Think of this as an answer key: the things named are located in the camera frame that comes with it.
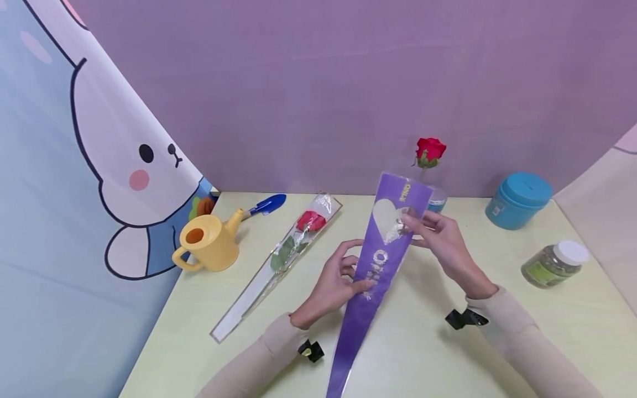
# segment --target glass vase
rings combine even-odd
[[[431,194],[431,198],[429,199],[429,206],[427,207],[427,210],[433,211],[434,213],[440,213],[445,207],[449,196],[447,196],[447,193],[442,188],[438,187],[437,185],[428,183],[426,180],[426,173],[426,167],[424,169],[421,169],[420,175],[418,176],[418,181],[427,185],[434,191],[434,193]]]

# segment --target blue lid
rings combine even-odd
[[[511,202],[530,208],[547,205],[553,192],[542,177],[531,173],[513,173],[500,184],[500,193]]]

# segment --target table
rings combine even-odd
[[[228,219],[269,194],[224,192],[214,214]],[[192,397],[228,360],[255,340],[278,315],[308,295],[340,241],[363,237],[373,197],[337,195],[343,209],[290,274],[221,344],[212,327],[261,266],[313,195],[288,195],[282,208],[244,221],[240,255],[221,273],[183,272],[132,373],[122,398]],[[552,290],[530,285],[520,265],[541,247],[577,233],[551,202],[520,231],[505,231],[484,215],[487,199],[451,198],[444,214],[456,218],[476,262],[527,308],[544,333],[606,397],[634,397],[637,319],[592,260]],[[466,306],[462,291],[425,249],[410,248],[378,311],[352,369],[344,397],[533,397],[524,380],[475,327],[455,331],[444,321]],[[295,361],[264,397],[325,396],[341,313],[311,329],[326,355],[316,364]]]

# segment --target hand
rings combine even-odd
[[[355,294],[363,293],[373,286],[372,281],[351,282],[343,276],[354,277],[353,265],[358,257],[349,255],[347,250],[362,245],[362,239],[342,242],[327,260],[318,282],[307,300],[290,315],[294,327],[309,329],[314,322],[330,312],[341,308]]]
[[[436,256],[445,274],[453,279],[472,299],[486,299],[494,295],[495,286],[471,258],[458,223],[432,211],[425,212],[423,221],[403,215],[404,224],[422,239],[412,245],[428,248]]]

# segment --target bunny curtain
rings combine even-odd
[[[116,396],[210,184],[66,1],[0,0],[0,128],[0,396]]]

